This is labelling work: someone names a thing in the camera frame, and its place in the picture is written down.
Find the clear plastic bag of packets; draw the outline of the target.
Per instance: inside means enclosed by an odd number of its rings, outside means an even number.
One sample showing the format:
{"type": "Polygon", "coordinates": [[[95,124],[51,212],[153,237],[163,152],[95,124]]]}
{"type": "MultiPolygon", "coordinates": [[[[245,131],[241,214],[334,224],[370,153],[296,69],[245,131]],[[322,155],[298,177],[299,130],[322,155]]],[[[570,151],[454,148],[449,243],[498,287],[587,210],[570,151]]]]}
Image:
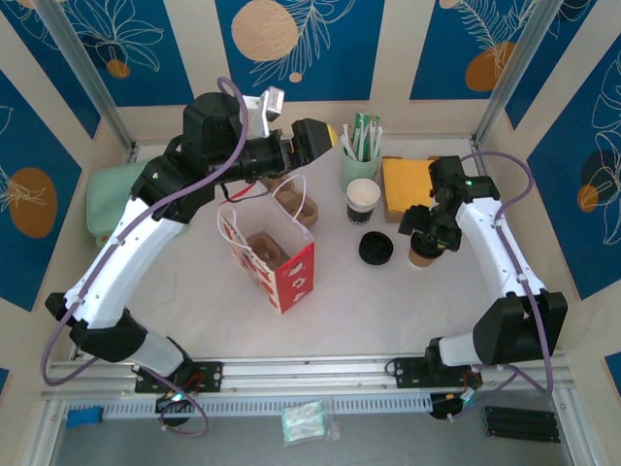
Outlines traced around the clear plastic bag of packets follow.
{"type": "Polygon", "coordinates": [[[284,444],[289,447],[315,440],[338,441],[341,431],[334,414],[335,403],[331,398],[283,408],[280,423],[284,444]]]}

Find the white paper cup black band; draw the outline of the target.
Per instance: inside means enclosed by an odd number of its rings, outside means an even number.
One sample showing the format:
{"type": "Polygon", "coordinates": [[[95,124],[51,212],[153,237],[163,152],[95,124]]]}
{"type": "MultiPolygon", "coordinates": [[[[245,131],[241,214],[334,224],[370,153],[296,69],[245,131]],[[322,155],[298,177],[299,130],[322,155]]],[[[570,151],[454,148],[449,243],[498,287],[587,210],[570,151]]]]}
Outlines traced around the white paper cup black band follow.
{"type": "Polygon", "coordinates": [[[374,181],[369,179],[352,181],[346,189],[348,220],[355,225],[368,223],[380,197],[380,187],[374,181]]]}

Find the black cup lid stack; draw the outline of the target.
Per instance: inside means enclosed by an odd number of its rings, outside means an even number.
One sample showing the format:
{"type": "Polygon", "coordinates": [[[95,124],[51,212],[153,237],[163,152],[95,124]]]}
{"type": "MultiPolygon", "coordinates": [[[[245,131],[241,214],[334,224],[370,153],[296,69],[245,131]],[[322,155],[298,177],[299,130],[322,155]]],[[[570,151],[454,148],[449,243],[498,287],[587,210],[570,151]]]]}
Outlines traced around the black cup lid stack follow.
{"type": "Polygon", "coordinates": [[[359,243],[358,253],[361,259],[374,266],[387,263],[394,251],[391,239],[384,233],[370,231],[365,233],[359,243]]]}

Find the mint green lunch bag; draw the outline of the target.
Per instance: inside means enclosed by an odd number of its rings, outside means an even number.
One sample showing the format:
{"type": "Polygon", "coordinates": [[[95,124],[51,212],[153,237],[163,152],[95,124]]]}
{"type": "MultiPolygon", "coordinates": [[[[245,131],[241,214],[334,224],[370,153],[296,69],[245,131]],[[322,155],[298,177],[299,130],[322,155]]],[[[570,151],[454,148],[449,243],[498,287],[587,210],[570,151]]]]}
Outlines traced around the mint green lunch bag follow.
{"type": "Polygon", "coordinates": [[[96,171],[86,191],[86,226],[96,238],[114,232],[130,198],[130,190],[147,161],[125,164],[96,171]]]}

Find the blue plastic clip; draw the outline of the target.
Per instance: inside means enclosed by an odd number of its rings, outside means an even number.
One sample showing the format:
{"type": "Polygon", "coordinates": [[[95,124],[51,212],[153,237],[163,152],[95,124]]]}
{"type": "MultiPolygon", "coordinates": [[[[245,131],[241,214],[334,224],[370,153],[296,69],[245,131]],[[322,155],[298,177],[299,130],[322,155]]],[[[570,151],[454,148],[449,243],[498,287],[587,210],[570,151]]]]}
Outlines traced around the blue plastic clip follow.
{"type": "Polygon", "coordinates": [[[103,408],[93,406],[89,408],[71,409],[67,414],[66,427],[77,428],[87,425],[96,425],[103,420],[103,408]]]}

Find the arm base connector board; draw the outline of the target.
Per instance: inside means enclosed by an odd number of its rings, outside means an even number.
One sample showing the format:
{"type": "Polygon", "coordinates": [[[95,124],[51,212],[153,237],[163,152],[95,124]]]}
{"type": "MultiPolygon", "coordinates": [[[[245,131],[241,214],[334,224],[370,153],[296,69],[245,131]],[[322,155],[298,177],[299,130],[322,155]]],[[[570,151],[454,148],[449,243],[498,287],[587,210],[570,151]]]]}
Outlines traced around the arm base connector board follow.
{"type": "Polygon", "coordinates": [[[194,407],[187,396],[179,392],[169,391],[156,399],[155,412],[164,416],[193,413],[194,407]]]}
{"type": "Polygon", "coordinates": [[[438,420],[453,421],[474,402],[476,395],[477,391],[471,388],[461,393],[432,393],[430,416],[438,420]]]}

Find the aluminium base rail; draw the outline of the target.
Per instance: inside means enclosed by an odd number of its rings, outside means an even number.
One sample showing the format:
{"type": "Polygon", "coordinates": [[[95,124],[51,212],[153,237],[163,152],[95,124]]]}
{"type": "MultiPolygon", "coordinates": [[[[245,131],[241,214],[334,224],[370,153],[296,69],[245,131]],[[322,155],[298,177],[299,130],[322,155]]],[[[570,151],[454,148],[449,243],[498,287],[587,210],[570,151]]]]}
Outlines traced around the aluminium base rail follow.
{"type": "MultiPolygon", "coordinates": [[[[310,394],[310,393],[380,393],[397,390],[397,381],[384,369],[395,355],[224,358],[222,369],[211,375],[224,395],[310,394]]],[[[85,361],[53,361],[48,365],[51,379],[61,379],[76,371],[85,361]]],[[[545,385],[546,374],[540,361],[518,363],[517,367],[531,379],[545,385]]],[[[552,357],[554,388],[574,388],[569,365],[562,352],[552,357]]],[[[105,397],[135,394],[138,375],[131,363],[96,362],[53,390],[67,399],[85,398],[86,394],[105,397]]],[[[483,390],[491,390],[512,374],[509,369],[479,370],[483,390]]]]}

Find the aluminium frame leg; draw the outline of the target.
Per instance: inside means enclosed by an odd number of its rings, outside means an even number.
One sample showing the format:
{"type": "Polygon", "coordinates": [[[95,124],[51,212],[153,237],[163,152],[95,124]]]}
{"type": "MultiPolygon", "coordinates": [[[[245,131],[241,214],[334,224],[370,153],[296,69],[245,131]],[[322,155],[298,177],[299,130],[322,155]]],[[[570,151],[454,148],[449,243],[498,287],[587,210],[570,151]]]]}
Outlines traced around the aluminium frame leg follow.
{"type": "Polygon", "coordinates": [[[40,401],[36,404],[22,466],[51,465],[66,408],[66,402],[62,400],[40,401]]]}
{"type": "Polygon", "coordinates": [[[601,466],[599,451],[577,391],[573,388],[556,388],[552,398],[573,466],[601,466]]]}

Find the red white paper bag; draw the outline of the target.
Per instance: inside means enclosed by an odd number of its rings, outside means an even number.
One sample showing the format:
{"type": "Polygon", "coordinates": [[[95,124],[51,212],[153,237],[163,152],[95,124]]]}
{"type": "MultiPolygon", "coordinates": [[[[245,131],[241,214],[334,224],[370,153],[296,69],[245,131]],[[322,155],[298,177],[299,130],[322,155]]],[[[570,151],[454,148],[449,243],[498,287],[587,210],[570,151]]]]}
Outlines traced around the red white paper bag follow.
{"type": "Polygon", "coordinates": [[[307,227],[276,201],[267,186],[263,193],[250,187],[236,199],[220,204],[217,228],[234,260],[262,288],[273,308],[283,314],[313,290],[315,246],[307,227]],[[276,271],[245,256],[246,240],[266,232],[290,255],[276,271]]]}

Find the mint green straw holder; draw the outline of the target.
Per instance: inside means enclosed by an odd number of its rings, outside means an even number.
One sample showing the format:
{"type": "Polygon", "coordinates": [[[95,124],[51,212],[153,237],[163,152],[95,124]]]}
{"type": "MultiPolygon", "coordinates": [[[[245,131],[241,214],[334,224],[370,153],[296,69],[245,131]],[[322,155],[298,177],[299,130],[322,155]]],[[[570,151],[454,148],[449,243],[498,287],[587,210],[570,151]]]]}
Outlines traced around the mint green straw holder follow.
{"type": "Polygon", "coordinates": [[[340,171],[340,188],[342,192],[346,192],[347,187],[354,180],[374,180],[380,161],[380,157],[374,158],[368,162],[357,161],[348,156],[345,149],[342,149],[340,171]]]}

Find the black plastic cup lid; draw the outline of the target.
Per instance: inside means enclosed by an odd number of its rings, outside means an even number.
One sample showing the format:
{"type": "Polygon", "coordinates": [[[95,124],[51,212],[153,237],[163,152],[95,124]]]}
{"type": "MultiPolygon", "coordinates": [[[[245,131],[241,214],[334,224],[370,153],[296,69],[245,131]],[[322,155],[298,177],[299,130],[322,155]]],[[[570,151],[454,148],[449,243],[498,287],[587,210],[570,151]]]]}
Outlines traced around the black plastic cup lid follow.
{"type": "Polygon", "coordinates": [[[419,232],[411,235],[410,249],[417,255],[429,259],[435,259],[443,254],[443,251],[433,240],[419,232]]]}

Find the black plastic strip bundle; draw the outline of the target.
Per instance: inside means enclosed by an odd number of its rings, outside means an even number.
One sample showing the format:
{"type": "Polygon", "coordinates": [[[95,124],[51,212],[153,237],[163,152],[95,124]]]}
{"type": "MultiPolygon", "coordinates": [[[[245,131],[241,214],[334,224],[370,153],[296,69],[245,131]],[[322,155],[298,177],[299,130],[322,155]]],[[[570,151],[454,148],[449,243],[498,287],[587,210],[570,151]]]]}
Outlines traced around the black plastic strip bundle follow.
{"type": "Polygon", "coordinates": [[[482,419],[488,437],[554,444],[560,442],[556,416],[552,412],[484,406],[482,419]]]}

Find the kraft brown paper cup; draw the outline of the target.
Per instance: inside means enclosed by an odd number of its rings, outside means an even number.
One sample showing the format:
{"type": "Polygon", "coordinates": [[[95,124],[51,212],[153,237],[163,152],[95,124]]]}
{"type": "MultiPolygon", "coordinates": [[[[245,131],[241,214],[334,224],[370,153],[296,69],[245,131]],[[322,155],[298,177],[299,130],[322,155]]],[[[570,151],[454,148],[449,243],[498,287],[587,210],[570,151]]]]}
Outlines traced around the kraft brown paper cup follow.
{"type": "Polygon", "coordinates": [[[443,254],[443,251],[430,245],[412,244],[409,250],[409,261],[416,267],[430,266],[443,254]]]}

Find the aluminium frame post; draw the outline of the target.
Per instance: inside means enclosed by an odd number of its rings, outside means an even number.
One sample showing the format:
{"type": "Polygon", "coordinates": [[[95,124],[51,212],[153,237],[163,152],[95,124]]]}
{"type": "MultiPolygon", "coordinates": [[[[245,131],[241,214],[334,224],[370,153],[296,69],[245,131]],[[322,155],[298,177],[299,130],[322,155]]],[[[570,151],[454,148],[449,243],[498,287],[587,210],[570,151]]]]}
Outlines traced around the aluminium frame post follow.
{"type": "Polygon", "coordinates": [[[113,135],[127,154],[132,155],[135,141],[120,118],[114,99],[62,7],[55,0],[33,0],[33,4],[98,114],[109,125],[113,135]]]}
{"type": "Polygon", "coordinates": [[[538,0],[536,3],[472,135],[472,146],[475,150],[479,150],[490,135],[563,2],[564,0],[538,0]]]}

